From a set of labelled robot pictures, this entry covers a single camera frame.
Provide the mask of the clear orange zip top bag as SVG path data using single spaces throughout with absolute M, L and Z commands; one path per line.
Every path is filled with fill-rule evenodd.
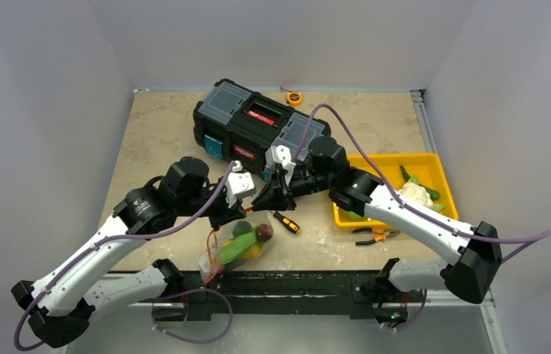
M 274 228 L 265 211 L 248 212 L 243 219 L 210 231 L 206 251 L 198 258 L 204 283 L 262 257 L 274 242 Z

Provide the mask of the yellow corn cob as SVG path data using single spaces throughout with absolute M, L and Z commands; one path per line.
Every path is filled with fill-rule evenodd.
M 249 250 L 241 255 L 242 260 L 253 260 L 258 258 L 262 254 L 262 247 L 258 244 L 254 244 Z

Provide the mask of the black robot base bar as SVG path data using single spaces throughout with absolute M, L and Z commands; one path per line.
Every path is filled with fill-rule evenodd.
M 358 271 L 230 271 L 204 283 L 198 271 L 172 276 L 159 299 L 150 300 L 156 321 L 209 321 L 215 314 L 327 315 L 401 324 L 407 306 L 424 292 L 397 290 L 387 279 L 395 264 Z

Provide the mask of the dark green avocado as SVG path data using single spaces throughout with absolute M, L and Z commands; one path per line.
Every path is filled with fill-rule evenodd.
M 254 228 L 249 222 L 238 221 L 232 229 L 232 237 L 236 238 L 253 231 L 254 231 Z

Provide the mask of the dark red plum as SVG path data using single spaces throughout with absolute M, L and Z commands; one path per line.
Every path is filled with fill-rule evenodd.
M 272 239 L 274 235 L 273 227 L 270 224 L 262 223 L 255 228 L 256 241 L 258 243 L 266 243 Z

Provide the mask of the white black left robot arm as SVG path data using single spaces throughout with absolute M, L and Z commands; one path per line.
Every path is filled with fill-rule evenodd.
M 28 325 L 39 345 L 59 348 L 113 310 L 188 298 L 184 275 L 168 259 L 111 282 L 104 276 L 148 241 L 199 218 L 208 218 L 213 228 L 243 218 L 243 200 L 255 191 L 250 173 L 233 161 L 216 183 L 208 175 L 207 164 L 192 156 L 172 163 L 163 176 L 128 192 L 100 229 L 55 270 L 36 281 L 17 282 L 11 292 L 23 315 L 16 331 Z

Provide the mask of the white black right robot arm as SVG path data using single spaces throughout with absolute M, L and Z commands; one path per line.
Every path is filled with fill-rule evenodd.
M 308 160 L 301 165 L 285 145 L 272 146 L 266 152 L 266 166 L 270 177 L 252 202 L 255 212 L 293 210 L 297 198 L 327 191 L 338 208 L 393 226 L 438 256 L 429 262 L 387 262 L 376 281 L 382 298 L 446 289 L 473 304 L 485 299 L 502 264 L 493 225 L 482 221 L 472 226 L 448 218 L 396 192 L 386 178 L 352 166 L 346 150 L 331 137 L 313 139 Z

